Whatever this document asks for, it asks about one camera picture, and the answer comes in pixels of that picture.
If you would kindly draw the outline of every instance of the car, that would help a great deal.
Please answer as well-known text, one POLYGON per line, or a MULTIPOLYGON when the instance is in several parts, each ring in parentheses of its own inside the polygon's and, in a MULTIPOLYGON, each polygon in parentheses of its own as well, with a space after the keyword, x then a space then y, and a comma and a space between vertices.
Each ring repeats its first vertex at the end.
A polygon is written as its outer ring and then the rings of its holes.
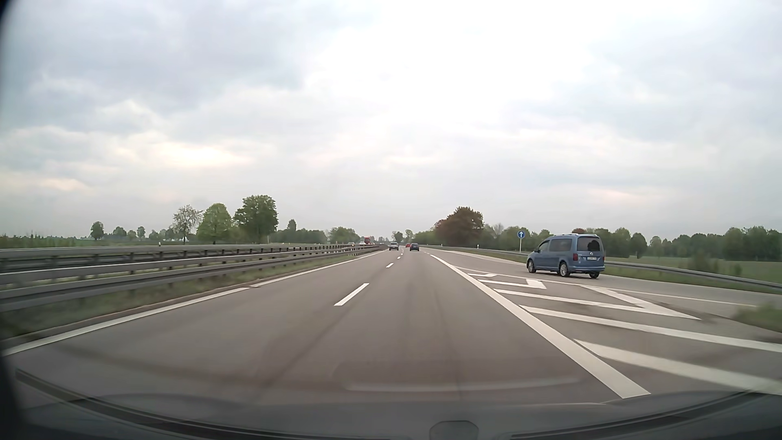
POLYGON ((529 253, 527 270, 550 270, 560 276, 588 273, 597 278, 605 270, 603 240, 595 234, 550 236, 529 253))

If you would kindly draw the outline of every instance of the windshield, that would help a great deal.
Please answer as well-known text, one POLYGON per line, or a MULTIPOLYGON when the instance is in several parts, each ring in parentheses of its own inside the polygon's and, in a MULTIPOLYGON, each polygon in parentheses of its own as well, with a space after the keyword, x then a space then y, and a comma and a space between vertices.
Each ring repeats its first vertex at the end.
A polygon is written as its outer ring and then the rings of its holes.
POLYGON ((41 426, 520 440, 780 394, 782 3, 3 11, 0 346, 41 426))

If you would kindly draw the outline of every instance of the highway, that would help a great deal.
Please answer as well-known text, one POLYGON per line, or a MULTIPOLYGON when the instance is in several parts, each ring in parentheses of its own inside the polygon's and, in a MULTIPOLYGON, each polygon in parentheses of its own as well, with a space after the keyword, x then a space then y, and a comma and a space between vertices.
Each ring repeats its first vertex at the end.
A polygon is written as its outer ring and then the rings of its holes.
POLYGON ((529 274, 512 261, 433 248, 379 251, 254 286, 21 345, 5 358, 86 395, 254 404, 782 393, 782 334, 725 318, 773 295, 529 274))

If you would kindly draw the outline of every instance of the sign post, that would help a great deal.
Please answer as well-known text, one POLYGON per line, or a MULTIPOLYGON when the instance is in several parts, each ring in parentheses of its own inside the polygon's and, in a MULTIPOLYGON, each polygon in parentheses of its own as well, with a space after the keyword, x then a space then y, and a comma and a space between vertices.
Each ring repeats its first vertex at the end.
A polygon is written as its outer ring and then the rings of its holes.
POLYGON ((522 253, 522 238, 524 238, 524 231, 518 231, 518 252, 519 254, 522 253))

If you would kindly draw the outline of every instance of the guardrail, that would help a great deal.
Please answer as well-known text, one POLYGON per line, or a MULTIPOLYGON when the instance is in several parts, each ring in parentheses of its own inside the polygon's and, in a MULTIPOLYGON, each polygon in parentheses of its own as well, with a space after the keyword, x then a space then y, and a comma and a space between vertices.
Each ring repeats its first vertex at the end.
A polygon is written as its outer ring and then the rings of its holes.
POLYGON ((0 290, 0 312, 321 258, 366 254, 378 249, 380 246, 310 245, 301 246, 294 251, 5 272, 0 273, 1 284, 19 287, 0 290), (327 248, 310 249, 309 247, 327 248))
POLYGON ((0 250, 0 273, 138 261, 340 249, 347 244, 174 244, 163 246, 39 247, 0 250))
MULTIPOLYGON (((446 250, 453 249, 457 251, 484 251, 484 252, 496 253, 496 254, 512 254, 512 255, 519 255, 522 257, 529 255, 529 252, 500 251, 498 249, 480 249, 475 247, 444 247, 444 246, 431 246, 431 245, 429 247, 446 249, 446 250)), ((782 290, 782 284, 780 283, 773 283, 771 281, 763 281, 763 280, 754 280, 752 278, 742 278, 740 276, 722 275, 720 273, 699 272, 697 270, 672 268, 672 267, 658 266, 658 265, 645 265, 641 263, 631 263, 626 261, 606 260, 605 265, 608 267, 611 266, 627 267, 633 269, 655 270, 657 272, 678 273, 680 275, 700 276, 701 278, 709 278, 712 280, 731 281, 734 283, 752 284, 755 286, 771 287, 773 289, 782 290)))

